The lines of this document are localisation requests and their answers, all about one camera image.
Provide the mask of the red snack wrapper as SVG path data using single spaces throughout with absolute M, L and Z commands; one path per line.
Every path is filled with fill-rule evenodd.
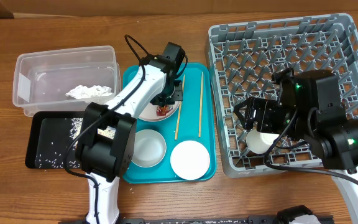
M 157 116 L 168 116 L 173 111 L 173 105 L 157 106 L 156 115 Z

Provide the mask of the white round plate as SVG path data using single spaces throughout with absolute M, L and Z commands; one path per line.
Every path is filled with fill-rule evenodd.
M 143 121 L 150 121 L 150 122 L 156 122 L 156 121 L 164 120 L 164 119 L 170 117 L 174 112 L 176 112 L 176 110 L 179 107 L 179 102 L 175 102 L 173 104 L 173 111 L 168 116 L 157 116 L 156 115 L 156 107 L 157 106 L 158 105 L 153 105 L 153 104 L 149 103 L 145 107 L 143 112 L 141 112 L 141 114 L 139 115 L 139 119 L 141 119 Z

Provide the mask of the grey bowl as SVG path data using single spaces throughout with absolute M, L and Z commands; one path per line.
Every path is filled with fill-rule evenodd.
M 167 144 L 164 137 L 152 129 L 144 129 L 135 134 L 132 162 L 143 168 L 156 166 L 165 157 Z

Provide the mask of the pink bowl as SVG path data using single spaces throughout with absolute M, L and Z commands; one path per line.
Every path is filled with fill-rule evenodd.
M 174 173 L 185 180 L 196 180 L 204 176 L 210 163 L 208 150 L 197 141 L 179 143 L 170 156 Z

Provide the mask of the white napkin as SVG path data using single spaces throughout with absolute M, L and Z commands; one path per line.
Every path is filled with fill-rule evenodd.
M 65 96 L 72 97 L 77 100 L 110 95 L 112 95 L 112 88 L 100 85 L 93 85 L 92 87 L 78 85 L 74 89 L 65 93 Z

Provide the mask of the rice and food scraps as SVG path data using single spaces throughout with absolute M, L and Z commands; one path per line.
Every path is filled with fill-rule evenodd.
M 35 167 L 62 169 L 67 147 L 79 135 L 82 118 L 47 118 L 42 121 Z

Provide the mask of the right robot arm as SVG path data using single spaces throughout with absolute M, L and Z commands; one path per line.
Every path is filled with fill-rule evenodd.
M 245 130 L 276 134 L 264 152 L 272 169 L 329 175 L 337 185 L 351 216 L 358 223 L 358 118 L 349 119 L 341 101 L 338 78 L 330 70 L 295 74 L 287 68 L 272 75 L 280 86 L 277 100 L 249 97 L 234 107 Z M 308 144 L 323 169 L 275 165 L 270 153 L 282 137 Z

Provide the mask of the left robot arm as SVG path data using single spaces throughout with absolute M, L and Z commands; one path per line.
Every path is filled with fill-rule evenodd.
M 160 55 L 139 59 L 135 77 L 112 100 L 85 109 L 81 131 L 73 140 L 75 158 L 89 183 L 85 223 L 115 223 L 119 217 L 117 191 L 134 153 L 137 118 L 148 104 L 164 107 L 183 99 L 179 77 L 187 56 L 169 42 Z

